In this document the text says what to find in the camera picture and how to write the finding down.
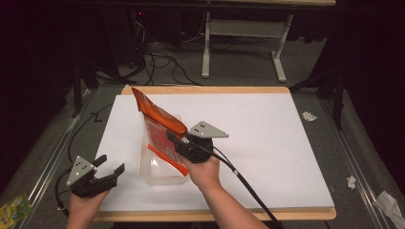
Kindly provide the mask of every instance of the metal rail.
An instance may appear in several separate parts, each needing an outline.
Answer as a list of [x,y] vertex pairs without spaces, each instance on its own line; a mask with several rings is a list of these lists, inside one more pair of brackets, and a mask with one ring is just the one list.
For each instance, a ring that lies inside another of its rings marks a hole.
[[41,177],[38,179],[36,182],[35,186],[33,187],[30,195],[29,195],[29,201],[32,204],[32,211],[30,214],[28,214],[23,220],[20,222],[14,224],[12,227],[13,229],[25,229],[25,228],[30,228],[29,224],[32,220],[32,217],[41,202],[41,199],[44,197],[45,192],[48,189],[48,186],[51,183],[51,180],[53,179],[53,176],[57,170],[57,167],[60,164],[60,161],[63,157],[63,152],[65,150],[66,145],[69,143],[69,140],[72,137],[72,134],[75,130],[75,126],[80,120],[80,118],[83,115],[83,111],[85,108],[88,106],[89,102],[93,98],[94,93],[91,93],[90,90],[86,90],[86,92],[83,95],[83,107],[78,113],[78,115],[72,119],[69,127],[63,134],[63,136],[60,138],[59,142],[57,143],[53,154],[51,158],[49,159],[47,165],[45,166],[44,171],[42,172]]
[[330,104],[326,99],[320,99],[320,104],[323,110],[327,113],[330,125],[334,129],[336,136],[342,146],[344,158],[346,159],[351,174],[356,179],[357,190],[364,201],[364,204],[369,212],[369,215],[373,220],[375,228],[390,229],[391,228],[390,224],[388,223],[387,218],[384,216],[383,212],[379,208],[373,206],[373,203],[376,200],[374,191],[370,186],[369,182],[367,182],[366,178],[364,177],[363,172],[361,171],[361,168],[358,165],[355,156],[349,146],[349,143],[346,140],[345,135],[343,134],[343,131],[340,131],[338,127],[335,125]]

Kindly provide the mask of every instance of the desk leg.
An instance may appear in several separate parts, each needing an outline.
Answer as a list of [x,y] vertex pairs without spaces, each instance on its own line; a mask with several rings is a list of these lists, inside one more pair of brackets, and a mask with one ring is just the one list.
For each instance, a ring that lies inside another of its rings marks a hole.
[[210,21],[211,13],[205,14],[205,47],[203,49],[202,57],[202,78],[209,77],[209,34],[210,34]]
[[292,14],[287,17],[285,26],[280,37],[280,43],[277,52],[271,52],[271,58],[273,59],[274,67],[277,72],[277,77],[280,83],[286,83],[286,75],[284,74],[283,66],[281,65],[280,55],[283,50],[284,44],[286,43],[289,27],[291,26]]

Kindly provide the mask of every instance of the black wall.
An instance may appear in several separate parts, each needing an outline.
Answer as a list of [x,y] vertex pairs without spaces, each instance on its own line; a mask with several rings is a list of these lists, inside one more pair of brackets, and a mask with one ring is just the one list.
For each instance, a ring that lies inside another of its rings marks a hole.
[[73,59],[56,15],[32,1],[0,4],[0,192],[66,103]]
[[[342,67],[339,73],[345,75],[357,114],[405,194],[405,4],[349,1],[352,6],[364,10],[341,17],[312,75]],[[331,90],[338,74],[333,76],[321,82],[321,88]]]

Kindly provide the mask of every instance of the table edge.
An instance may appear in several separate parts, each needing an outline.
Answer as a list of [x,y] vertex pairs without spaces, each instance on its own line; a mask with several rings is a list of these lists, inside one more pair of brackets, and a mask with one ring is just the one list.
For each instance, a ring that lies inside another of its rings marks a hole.
[[[262,209],[249,209],[259,220],[268,221]],[[334,207],[270,209],[278,220],[331,220],[336,218]],[[214,221],[209,210],[155,212],[99,212],[94,221]]]
[[289,94],[286,87],[241,86],[125,86],[121,94],[132,94],[134,87],[144,94]]

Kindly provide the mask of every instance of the hand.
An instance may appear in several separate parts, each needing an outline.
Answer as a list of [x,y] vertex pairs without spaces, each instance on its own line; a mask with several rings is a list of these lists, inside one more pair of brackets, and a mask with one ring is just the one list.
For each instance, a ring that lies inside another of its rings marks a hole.
[[101,202],[110,191],[101,193],[93,198],[80,198],[71,194],[69,200],[69,219],[66,228],[88,228],[95,218]]
[[222,187],[219,178],[220,161],[217,158],[211,156],[206,162],[192,163],[179,154],[178,157],[190,172],[191,180],[203,193],[210,188]]

